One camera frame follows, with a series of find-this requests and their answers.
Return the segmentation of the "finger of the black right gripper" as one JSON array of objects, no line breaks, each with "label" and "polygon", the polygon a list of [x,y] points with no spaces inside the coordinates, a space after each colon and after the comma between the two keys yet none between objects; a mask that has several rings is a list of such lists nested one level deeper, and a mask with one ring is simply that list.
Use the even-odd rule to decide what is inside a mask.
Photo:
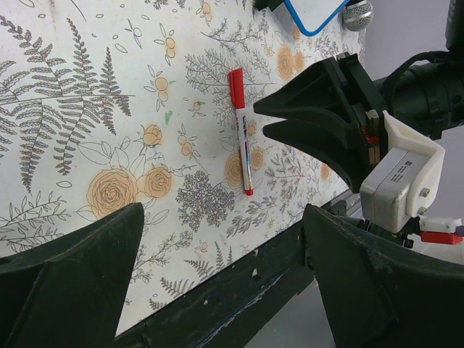
[{"label": "finger of the black right gripper", "polygon": [[352,192],[360,191],[366,178],[366,143],[359,136],[345,146],[329,131],[301,120],[266,125],[263,134],[327,164]]}]

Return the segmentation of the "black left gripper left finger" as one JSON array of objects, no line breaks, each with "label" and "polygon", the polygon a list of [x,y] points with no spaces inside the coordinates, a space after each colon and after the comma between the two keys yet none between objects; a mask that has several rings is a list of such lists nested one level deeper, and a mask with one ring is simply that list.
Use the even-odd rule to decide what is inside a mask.
[{"label": "black left gripper left finger", "polygon": [[128,206],[1,259],[2,347],[111,347],[144,208]]}]

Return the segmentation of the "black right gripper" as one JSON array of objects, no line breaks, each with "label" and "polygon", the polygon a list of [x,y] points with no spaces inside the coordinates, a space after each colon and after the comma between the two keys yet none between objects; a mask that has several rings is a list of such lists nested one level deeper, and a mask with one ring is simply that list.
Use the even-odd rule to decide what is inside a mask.
[{"label": "black right gripper", "polygon": [[463,57],[428,51],[409,58],[374,82],[357,54],[316,62],[253,104],[259,115],[351,125],[372,109],[384,110],[433,140],[463,126]]}]

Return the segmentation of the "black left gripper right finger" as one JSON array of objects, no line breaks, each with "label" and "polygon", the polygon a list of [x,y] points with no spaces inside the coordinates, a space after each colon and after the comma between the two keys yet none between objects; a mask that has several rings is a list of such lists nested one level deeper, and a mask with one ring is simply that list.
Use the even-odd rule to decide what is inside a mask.
[{"label": "black left gripper right finger", "polygon": [[462,347],[463,266],[307,205],[303,226],[337,347]]}]

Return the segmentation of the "blue framed whiteboard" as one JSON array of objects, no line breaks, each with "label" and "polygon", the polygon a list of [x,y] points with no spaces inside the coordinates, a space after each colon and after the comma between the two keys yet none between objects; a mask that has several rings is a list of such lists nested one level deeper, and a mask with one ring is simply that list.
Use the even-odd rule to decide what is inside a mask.
[{"label": "blue framed whiteboard", "polygon": [[347,5],[349,0],[285,0],[299,31],[304,36],[316,36]]}]

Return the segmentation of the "red white marker pen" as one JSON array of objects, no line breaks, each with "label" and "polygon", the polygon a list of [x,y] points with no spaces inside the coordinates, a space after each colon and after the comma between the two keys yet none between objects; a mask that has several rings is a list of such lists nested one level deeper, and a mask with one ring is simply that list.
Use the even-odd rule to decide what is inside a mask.
[{"label": "red white marker pen", "polygon": [[251,158],[247,135],[248,132],[243,69],[240,67],[230,71],[228,74],[228,80],[230,86],[231,103],[233,105],[236,116],[244,193],[247,196],[252,196],[254,191],[252,187]]}]

